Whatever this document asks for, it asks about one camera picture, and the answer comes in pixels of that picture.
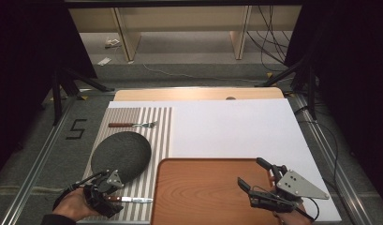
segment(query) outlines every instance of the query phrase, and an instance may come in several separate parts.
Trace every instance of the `metal bracket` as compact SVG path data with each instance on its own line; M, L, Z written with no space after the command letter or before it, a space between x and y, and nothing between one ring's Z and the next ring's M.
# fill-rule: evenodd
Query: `metal bracket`
M313 199L328 200L330 195L323 192L317 186L306 180L298 173L288 170L281 180L276 184L276 187L285 192L297 196Z

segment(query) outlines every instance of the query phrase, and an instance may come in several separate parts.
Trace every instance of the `human hand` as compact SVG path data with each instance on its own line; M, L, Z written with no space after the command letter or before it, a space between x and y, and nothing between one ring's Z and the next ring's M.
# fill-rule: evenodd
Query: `human hand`
M305 208L302 204L299 205L299 208L305 212ZM290 213L275 213L273 214L276 217L279 217L286 225L311 225L311 221L297 212L296 210L293 210Z
M86 203L82 187L68 193L52 213L71 218L74 221L99 215Z

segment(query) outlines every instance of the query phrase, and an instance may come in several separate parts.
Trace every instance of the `wooden cutting board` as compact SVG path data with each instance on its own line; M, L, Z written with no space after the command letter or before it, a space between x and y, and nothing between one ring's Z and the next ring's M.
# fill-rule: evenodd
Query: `wooden cutting board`
M250 206L237 183L270 190L255 158L166 158L158 166L152 225L277 225L272 212Z

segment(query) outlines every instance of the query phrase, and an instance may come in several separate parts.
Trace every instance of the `floor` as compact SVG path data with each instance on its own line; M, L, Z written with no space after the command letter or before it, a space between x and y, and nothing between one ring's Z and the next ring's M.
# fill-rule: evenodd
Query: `floor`
M283 54L275 47L264 41L259 35L265 37L265 32L260 32L259 34L256 32L250 33L252 38L262 45L264 43L264 48L272 53L273 56L280 58ZM291 37L291 32L274 32L275 39L281 45L288 44L288 38ZM121 44L117 44L112 48L105 49L105 43L108 39L118 39L116 34L81 34L81 38L85 44L85 48L89 53L91 61L94 65L97 65L101 60L108 57L110 59L107 65L141 65L144 66L146 70L153 70L154 65L160 66L165 64L179 64L179 65L248 65L248 64L256 64L256 65L266 65L268 68L266 72L273 72L270 67L278 66L281 67L281 64L276 60L272 59L270 56L261 53L261 50L253 43L250 37L246 37L243 59L236 60L234 58L234 53L232 50L232 46L230 43L230 37L228 32L176 32L176 33L145 33L142 35L140 40L139 47L137 48L137 54L134 61L127 62L122 53L122 49L118 46ZM284 54L286 54L286 48L282 47ZM173 71L162 71L162 73L172 74ZM192 76L193 74L188 74L189 71L183 71L182 75ZM291 76L279 82L278 85L282 88L288 89L289 82L291 82ZM290 98L289 102L294 107L294 110L298 110L298 105L302 99ZM368 221L358 218L355 211L351 210L351 216L349 216L349 212L347 212L345 205L352 208L352 203L354 202L342 202L340 195L349 194L346 192L336 192L334 189L331 189L331 195L333 199L335 199L335 203L338 204L338 210L342 217L343 222L341 224L383 224L383 202L380 200L380 197L375 192L372 185L369 183L368 179L364 175L363 171L358 167L358 162L353 158L347 149L346 142L343 140L341 136L341 132L337 130L337 126L333 122L330 117L330 112L325 108L323 102L319 102L317 105L317 111L319 112L319 118L321 118L320 122L325 124L329 128L329 132L327 130L321 131L324 137L328 138L328 142L319 143L319 142L309 142L310 148L315 149L324 149L331 148L334 146L332 133L338 139L336 145L342 150L340 152L339 167L342 170L345 170L344 174L352 174L348 178L350 180L352 191L355 191L356 196L359 200L362 200L364 207L361 209L363 214L367 213ZM52 120L51 115L47 116L44 123L49 123ZM301 120L306 120L305 116L308 116L307 113L302 112L297 114L298 118ZM38 129L43 129L43 127L48 127L47 124L36 124ZM302 131L307 140L316 140L317 138L314 135L317 135L316 131L312 130L312 127L307 123L301 123ZM36 146L41 146L45 139L41 137L33 137L30 134L30 139L32 139L32 143ZM328 161L325 160L325 157L319 155L321 153L314 153L317 155L317 158L322 158L322 160L317 161L317 165L321 165L321 168L328 168ZM26 159L25 156L18 157L18 160ZM29 165L25 165L25 168L30 168L32 162L29 162ZM332 172L329 169L323 169L321 171L324 174L331 175ZM16 193L16 188L12 190L11 195ZM5 211L0 209L0 214L4 215Z

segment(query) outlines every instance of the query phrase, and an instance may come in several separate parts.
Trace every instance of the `fork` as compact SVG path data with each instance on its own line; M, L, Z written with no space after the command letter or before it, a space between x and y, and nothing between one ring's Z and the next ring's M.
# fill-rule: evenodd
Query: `fork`
M158 122L144 123L144 124L133 124L133 123L109 123L109 128L155 128Z

